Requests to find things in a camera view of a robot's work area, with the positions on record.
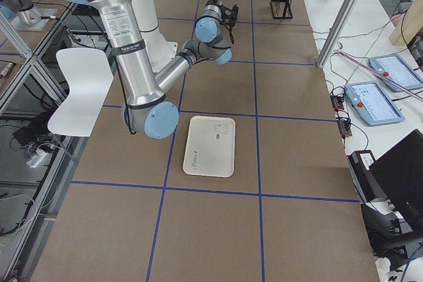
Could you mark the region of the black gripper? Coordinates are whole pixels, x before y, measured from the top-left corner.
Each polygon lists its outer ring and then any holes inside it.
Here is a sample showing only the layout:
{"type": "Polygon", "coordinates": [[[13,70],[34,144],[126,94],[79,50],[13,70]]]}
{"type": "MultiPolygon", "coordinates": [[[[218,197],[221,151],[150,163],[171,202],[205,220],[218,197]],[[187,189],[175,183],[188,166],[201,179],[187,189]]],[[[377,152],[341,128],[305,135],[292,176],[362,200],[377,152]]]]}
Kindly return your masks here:
{"type": "Polygon", "coordinates": [[[222,6],[223,5],[223,2],[222,2],[222,0],[213,0],[213,5],[215,5],[215,6],[222,6]]]}

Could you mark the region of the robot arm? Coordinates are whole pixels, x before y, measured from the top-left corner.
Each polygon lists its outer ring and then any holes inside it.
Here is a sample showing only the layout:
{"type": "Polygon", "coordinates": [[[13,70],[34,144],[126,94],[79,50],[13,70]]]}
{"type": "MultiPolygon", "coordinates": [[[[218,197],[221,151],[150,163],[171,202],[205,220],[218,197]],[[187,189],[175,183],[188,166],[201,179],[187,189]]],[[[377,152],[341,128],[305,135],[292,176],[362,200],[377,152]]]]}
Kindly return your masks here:
{"type": "Polygon", "coordinates": [[[167,91],[196,64],[227,63],[239,8],[209,0],[194,23],[195,37],[173,46],[160,33],[153,0],[65,0],[94,7],[101,18],[120,76],[125,102],[122,119],[131,133],[152,139],[168,137],[179,121],[167,91]]]}

